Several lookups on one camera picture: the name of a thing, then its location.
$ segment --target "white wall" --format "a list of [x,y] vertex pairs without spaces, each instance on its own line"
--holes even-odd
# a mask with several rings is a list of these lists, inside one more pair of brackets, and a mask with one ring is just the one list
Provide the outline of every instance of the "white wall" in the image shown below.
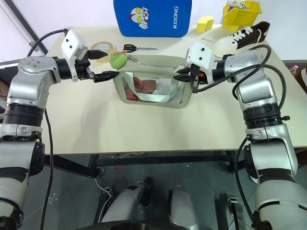
[[27,56],[30,46],[0,8],[0,62]]
[[[117,25],[112,0],[15,0],[38,36],[67,26]],[[263,14],[257,22],[268,21],[267,40],[281,59],[307,59],[307,1],[259,0]],[[193,0],[190,24],[205,15],[219,23],[226,0]],[[56,35],[45,40],[50,48]]]

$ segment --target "sneaker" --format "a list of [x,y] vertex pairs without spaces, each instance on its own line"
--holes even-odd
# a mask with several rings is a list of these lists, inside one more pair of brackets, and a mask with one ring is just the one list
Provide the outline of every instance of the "sneaker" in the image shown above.
[[213,45],[214,55],[222,58],[225,54],[237,54],[243,50],[249,49],[263,42],[270,24],[260,22],[252,27],[246,26],[233,35],[223,37]]

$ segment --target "scissors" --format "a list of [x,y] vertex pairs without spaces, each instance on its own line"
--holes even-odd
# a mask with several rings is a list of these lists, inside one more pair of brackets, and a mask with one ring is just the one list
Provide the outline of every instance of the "scissors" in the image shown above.
[[134,52],[135,50],[155,50],[155,49],[157,49],[157,48],[138,48],[138,47],[136,47],[136,46],[134,46],[134,45],[132,45],[132,44],[125,44],[124,45],[124,50],[126,50],[127,51],[127,53],[132,53],[132,52]]

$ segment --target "cartoon sticker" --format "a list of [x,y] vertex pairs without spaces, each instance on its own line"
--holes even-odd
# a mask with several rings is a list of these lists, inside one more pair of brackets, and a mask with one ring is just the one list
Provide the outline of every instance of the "cartoon sticker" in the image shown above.
[[148,28],[148,18],[149,13],[148,9],[145,7],[136,7],[132,9],[130,18],[135,22],[139,24],[139,27],[146,30]]

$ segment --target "yellow container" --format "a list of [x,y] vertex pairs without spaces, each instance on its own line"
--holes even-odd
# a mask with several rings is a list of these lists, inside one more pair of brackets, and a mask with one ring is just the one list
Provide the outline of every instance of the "yellow container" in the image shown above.
[[258,14],[262,13],[260,3],[257,1],[245,1],[245,5],[248,9],[233,8],[229,12],[229,6],[224,6],[222,27],[236,32],[243,26],[252,26]]

